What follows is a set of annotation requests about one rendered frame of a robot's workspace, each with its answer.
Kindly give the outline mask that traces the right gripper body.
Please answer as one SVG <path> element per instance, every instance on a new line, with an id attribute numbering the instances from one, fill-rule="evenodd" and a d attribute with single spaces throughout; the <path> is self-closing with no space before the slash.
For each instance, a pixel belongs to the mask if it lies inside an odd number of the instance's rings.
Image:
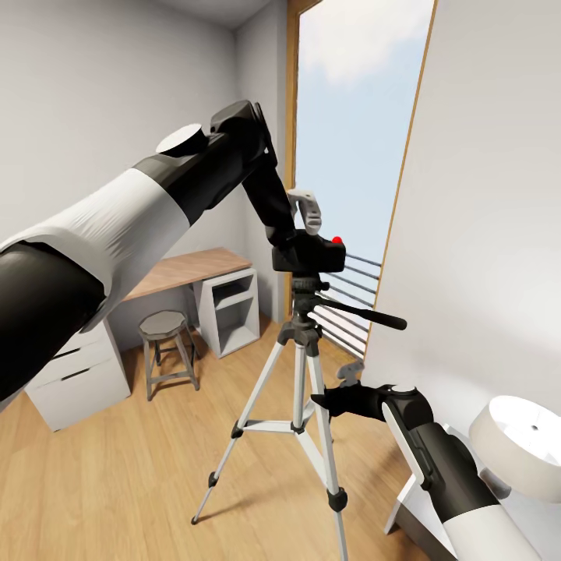
<path id="1" fill-rule="evenodd" d="M 365 416 L 365 412 L 362 409 L 362 394 L 367 386 L 361 384 L 360 378 L 358 378 L 358 383 L 355 386 L 345 386 L 341 388 L 340 386 L 335 389 L 331 389 L 326 393 L 326 399 L 329 407 L 330 416 L 342 415 L 346 411 L 360 416 Z"/>

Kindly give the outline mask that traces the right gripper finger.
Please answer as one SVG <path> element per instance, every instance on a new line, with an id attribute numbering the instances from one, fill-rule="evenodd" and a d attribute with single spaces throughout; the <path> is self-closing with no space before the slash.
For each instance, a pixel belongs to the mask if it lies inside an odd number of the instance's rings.
<path id="1" fill-rule="evenodd" d="M 325 390 L 324 394 L 310 394 L 310 397 L 312 400 L 314 400 L 317 404 L 323 406 L 326 410 L 329 410 L 329 405 L 327 403 L 327 399 L 326 399 L 326 393 L 328 393 L 330 390 Z"/>

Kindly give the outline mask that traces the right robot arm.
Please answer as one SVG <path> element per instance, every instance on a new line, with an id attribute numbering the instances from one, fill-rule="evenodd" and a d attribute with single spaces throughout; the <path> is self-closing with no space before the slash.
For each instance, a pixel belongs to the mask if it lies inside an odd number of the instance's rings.
<path id="1" fill-rule="evenodd" d="M 457 561 L 543 561 L 489 486 L 478 476 L 471 452 L 434 422 L 427 398 L 415 386 L 368 388 L 357 360 L 336 373 L 340 386 L 310 394 L 330 416 L 346 411 L 387 422 L 413 474 L 446 531 Z"/>

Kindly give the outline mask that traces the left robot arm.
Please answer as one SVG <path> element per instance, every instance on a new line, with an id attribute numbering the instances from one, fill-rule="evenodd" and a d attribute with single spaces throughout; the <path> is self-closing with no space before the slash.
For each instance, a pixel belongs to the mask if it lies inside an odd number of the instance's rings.
<path id="1" fill-rule="evenodd" d="M 0 245 L 0 413 L 241 183 L 269 243 L 297 266 L 293 216 L 299 208 L 316 236 L 322 212 L 311 189 L 285 192 L 260 104 L 222 108 L 202 131 L 173 132 L 101 190 Z"/>

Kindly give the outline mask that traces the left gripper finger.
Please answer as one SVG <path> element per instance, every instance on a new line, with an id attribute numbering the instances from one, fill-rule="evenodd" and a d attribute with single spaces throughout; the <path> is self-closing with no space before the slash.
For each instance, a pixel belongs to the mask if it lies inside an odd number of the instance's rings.
<path id="1" fill-rule="evenodd" d="M 278 243 L 274 243 L 273 247 L 278 247 L 281 255 L 284 255 L 284 258 L 286 258 L 288 262 L 292 264 L 292 266 L 297 266 L 297 254 L 295 253 L 294 242 L 291 238 L 285 239 Z"/>

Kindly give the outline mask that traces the camera tripod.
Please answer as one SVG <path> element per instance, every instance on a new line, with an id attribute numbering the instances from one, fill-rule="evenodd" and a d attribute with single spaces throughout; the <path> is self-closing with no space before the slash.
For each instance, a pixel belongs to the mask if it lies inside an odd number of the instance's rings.
<path id="1" fill-rule="evenodd" d="M 304 405 L 305 394 L 305 370 L 306 363 L 309 362 L 309 370 L 312 381 L 313 394 L 324 394 L 326 385 L 323 380 L 321 360 L 319 357 L 318 341 L 323 335 L 323 325 L 316 326 L 316 319 L 310 318 L 308 314 L 313 312 L 317 305 L 326 305 L 345 312 L 359 315 L 363 319 L 382 324 L 383 326 L 392 327 L 397 330 L 407 329 L 408 323 L 405 319 L 387 315 L 385 313 L 376 312 L 371 309 L 359 309 L 349 305 L 334 302 L 329 299 L 317 295 L 316 292 L 329 291 L 330 282 L 321 281 L 319 272 L 292 272 L 291 290 L 293 308 L 291 321 L 284 322 L 282 329 L 277 338 L 277 343 L 271 352 L 268 362 L 266 362 L 262 374 L 256 383 L 251 397 L 239 420 L 236 421 L 232 429 L 231 442 L 218 466 L 217 470 L 210 473 L 209 489 L 204 496 L 204 500 L 199 507 L 194 518 L 193 525 L 196 525 L 198 516 L 203 511 L 204 505 L 213 487 L 216 486 L 221 471 L 234 448 L 238 438 L 241 438 L 243 432 L 269 432 L 293 434 L 305 451 L 312 466 L 315 468 L 321 482 L 326 488 L 329 497 L 329 505 L 333 510 L 335 527 L 337 530 L 337 541 L 340 550 L 341 561 L 349 561 L 348 549 L 344 535 L 344 525 L 342 519 L 342 510 L 348 504 L 348 494 L 343 487 L 338 486 L 337 471 L 333 456 L 333 437 L 330 428 L 332 417 L 328 410 L 317 404 L 311 398 Z M 249 416 L 256 402 L 265 387 L 266 381 L 270 377 L 274 365 L 281 355 L 284 346 L 288 340 L 295 340 L 295 398 L 294 398 L 294 417 L 291 421 L 271 421 L 271 420 L 249 420 Z M 305 427 L 309 423 L 313 412 L 316 411 L 319 426 L 319 436 L 323 449 L 323 457 L 319 453 Z"/>

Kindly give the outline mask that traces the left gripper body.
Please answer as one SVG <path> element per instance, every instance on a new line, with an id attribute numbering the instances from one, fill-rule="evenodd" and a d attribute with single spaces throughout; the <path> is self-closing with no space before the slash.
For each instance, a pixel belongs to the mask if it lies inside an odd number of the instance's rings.
<path id="1" fill-rule="evenodd" d="M 282 182 L 268 196 L 252 199 L 250 202 L 265 225 L 266 236 L 270 244 L 293 238 L 297 234 L 291 204 Z"/>

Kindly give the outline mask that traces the digital camera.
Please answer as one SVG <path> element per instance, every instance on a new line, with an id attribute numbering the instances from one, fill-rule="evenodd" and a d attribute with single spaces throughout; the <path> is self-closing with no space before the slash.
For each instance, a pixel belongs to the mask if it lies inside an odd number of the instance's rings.
<path id="1" fill-rule="evenodd" d="M 292 266 L 278 247 L 272 248 L 273 268 L 278 272 L 340 273 L 344 271 L 346 245 L 340 236 L 330 241 L 320 235 L 308 235 L 305 228 L 297 229 L 292 238 L 298 264 Z"/>

